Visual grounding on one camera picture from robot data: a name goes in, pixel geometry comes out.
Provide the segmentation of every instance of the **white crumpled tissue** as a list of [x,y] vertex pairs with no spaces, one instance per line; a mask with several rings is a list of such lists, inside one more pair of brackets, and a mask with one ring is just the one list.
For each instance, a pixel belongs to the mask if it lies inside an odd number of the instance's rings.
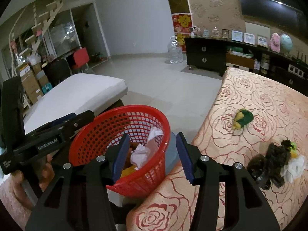
[[305,156],[298,156],[297,158],[291,158],[289,164],[285,165],[281,170],[281,176],[285,181],[292,183],[293,180],[301,177],[306,168]]
[[137,166],[135,169],[138,170],[144,166],[158,151],[158,146],[155,142],[156,136],[163,136],[164,133],[157,127],[152,127],[147,138],[145,146],[139,144],[137,148],[131,153],[131,164]]

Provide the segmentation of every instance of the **silver bolt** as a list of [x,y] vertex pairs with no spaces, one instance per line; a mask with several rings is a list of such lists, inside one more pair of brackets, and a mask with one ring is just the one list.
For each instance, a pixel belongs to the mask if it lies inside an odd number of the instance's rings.
[[68,162],[68,163],[65,163],[65,164],[63,165],[63,168],[64,168],[64,169],[69,169],[71,166],[72,166],[72,164],[70,164],[70,163]]
[[242,165],[242,163],[240,163],[240,162],[237,162],[237,163],[235,163],[235,168],[237,168],[237,169],[242,169],[243,168],[243,165]]
[[104,156],[98,156],[96,158],[97,161],[101,162],[101,161],[104,161],[106,158]]
[[209,161],[209,159],[210,159],[210,158],[209,158],[208,156],[201,156],[201,157],[200,157],[200,160],[201,160],[201,161]]

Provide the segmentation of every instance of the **red plastic basket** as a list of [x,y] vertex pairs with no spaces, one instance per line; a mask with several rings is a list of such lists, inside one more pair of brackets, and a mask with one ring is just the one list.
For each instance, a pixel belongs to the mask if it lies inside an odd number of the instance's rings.
[[97,116],[75,137],[69,152],[74,166],[89,163],[119,143],[123,133],[130,141],[145,144],[152,126],[160,128],[164,135],[155,137],[159,149],[139,170],[119,179],[108,189],[128,197],[147,197],[165,178],[165,150],[170,140],[170,125],[166,116],[156,108],[145,105],[129,105],[114,108]]

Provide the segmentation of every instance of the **white sheet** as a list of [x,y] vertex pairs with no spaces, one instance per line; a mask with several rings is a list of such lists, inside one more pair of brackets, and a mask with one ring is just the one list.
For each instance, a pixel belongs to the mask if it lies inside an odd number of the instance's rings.
[[30,108],[24,118],[26,134],[70,113],[92,110],[97,116],[127,93],[123,79],[75,74],[61,82]]

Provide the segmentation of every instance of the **doorway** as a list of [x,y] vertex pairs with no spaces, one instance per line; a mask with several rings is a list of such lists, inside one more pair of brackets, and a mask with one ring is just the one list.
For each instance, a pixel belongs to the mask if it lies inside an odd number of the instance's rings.
[[90,68],[107,61],[106,46],[93,3],[72,8],[71,11],[80,45],[87,48]]

